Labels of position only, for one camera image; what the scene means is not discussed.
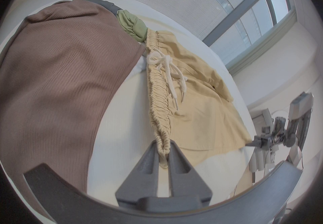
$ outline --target white drawstring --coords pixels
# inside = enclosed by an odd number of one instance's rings
[[[157,64],[156,68],[158,70],[161,70],[162,67],[165,68],[168,87],[171,90],[173,99],[175,99],[176,108],[178,110],[177,95],[173,85],[172,77],[176,79],[180,79],[181,81],[182,102],[184,100],[184,95],[186,92],[185,81],[187,81],[187,77],[183,75],[180,69],[176,65],[174,65],[172,61],[173,59],[169,55],[164,55],[159,49],[155,49],[147,56],[147,64],[149,65]]]

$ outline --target brown ribbed fabric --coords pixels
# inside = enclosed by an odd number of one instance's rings
[[[45,162],[86,192],[101,118],[144,51],[110,11],[85,0],[28,16],[2,51],[0,160],[40,213],[23,173]]]

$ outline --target green fabric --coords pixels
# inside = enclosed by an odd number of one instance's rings
[[[147,39],[147,27],[137,16],[131,14],[127,10],[119,10],[117,19],[125,32],[135,40],[144,42]]]

